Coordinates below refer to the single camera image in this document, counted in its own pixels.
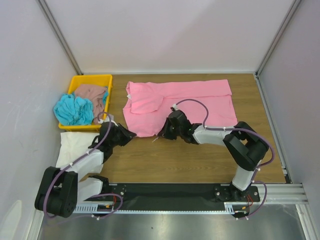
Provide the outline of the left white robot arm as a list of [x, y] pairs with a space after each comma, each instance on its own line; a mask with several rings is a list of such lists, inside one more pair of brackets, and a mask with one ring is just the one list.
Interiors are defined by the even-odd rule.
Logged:
[[109, 201], [106, 209], [112, 212], [122, 197], [100, 173], [113, 149], [135, 137], [136, 133], [114, 121], [104, 122], [99, 133], [62, 133], [58, 161], [43, 173], [35, 209], [49, 218], [68, 218], [85, 201]]

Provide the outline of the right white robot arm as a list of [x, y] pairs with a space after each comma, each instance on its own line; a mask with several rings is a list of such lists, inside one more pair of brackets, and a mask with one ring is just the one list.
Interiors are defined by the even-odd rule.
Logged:
[[230, 185], [214, 188], [216, 202], [242, 201], [247, 197], [248, 189], [262, 166], [261, 161], [271, 149], [270, 144], [246, 122], [240, 121], [234, 127], [206, 127], [203, 123], [191, 123], [181, 110], [169, 114], [157, 135], [168, 140], [180, 137], [188, 144], [227, 148], [237, 169]]

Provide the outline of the pink t shirt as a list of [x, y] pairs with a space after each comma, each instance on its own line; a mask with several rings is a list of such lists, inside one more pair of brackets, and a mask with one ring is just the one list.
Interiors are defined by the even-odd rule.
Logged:
[[138, 137], [157, 135], [176, 104], [192, 123], [233, 127], [238, 123], [226, 79], [190, 82], [129, 82], [123, 115]]

